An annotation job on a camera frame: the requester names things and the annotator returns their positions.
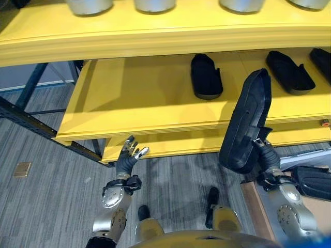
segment yellow shelf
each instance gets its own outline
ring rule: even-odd
[[[323,128],[318,121],[269,125],[274,131],[268,140],[274,146],[331,140],[330,128]],[[226,129],[187,131],[136,136],[139,147],[151,150],[146,158],[166,157],[202,152],[219,151]],[[116,161],[126,136],[107,139],[102,162]]]
[[[310,49],[281,50],[305,61],[317,86],[293,96],[272,82],[267,123],[319,120],[331,115],[331,86],[308,59]],[[268,51],[208,54],[221,69],[224,92],[212,101],[193,94],[193,54],[89,61],[67,107],[58,141],[179,132],[226,127],[243,82],[253,69],[266,67]]]
[[[0,66],[61,60],[266,48],[330,46],[331,4],[307,11],[265,1],[257,14],[230,13],[217,0],[177,0],[159,15],[114,1],[108,12],[77,17],[64,1],[31,0],[0,33]]]

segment black shoe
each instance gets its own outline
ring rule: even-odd
[[[151,214],[149,213],[149,208],[146,205],[142,205],[138,209],[138,218],[139,221],[143,221],[144,219],[148,219],[151,217]]]
[[[205,225],[207,228],[212,229],[213,227],[213,208],[212,205],[218,204],[218,198],[219,198],[219,191],[216,187],[212,187],[208,194],[208,208],[207,208],[207,216],[206,216],[206,222]]]

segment silver container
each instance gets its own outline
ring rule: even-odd
[[[309,9],[323,9],[330,0],[289,0],[290,2],[295,3]]]
[[[219,0],[220,4],[237,12],[258,12],[264,0]]]
[[[136,9],[145,12],[161,12],[172,9],[176,0],[134,0]]]
[[[66,0],[74,14],[97,14],[113,6],[113,0]]]

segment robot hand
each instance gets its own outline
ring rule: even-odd
[[[130,136],[125,141],[115,165],[116,178],[131,176],[135,163],[137,163],[138,159],[142,158],[149,152],[148,147],[144,147],[142,150],[137,148],[136,151],[134,151],[137,144],[138,142],[134,142],[133,136]]]

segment robot finger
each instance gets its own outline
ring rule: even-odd
[[[135,159],[141,159],[143,156],[145,156],[149,152],[149,147],[144,147],[141,149],[141,151],[135,153],[134,158]]]
[[[138,142],[136,141],[134,145],[130,148],[130,155],[132,155],[133,151],[135,150],[136,146],[138,145]]]
[[[131,135],[130,137],[127,138],[127,140],[124,142],[124,145],[122,147],[122,151],[127,151],[130,150],[130,147],[134,141],[134,137]]]

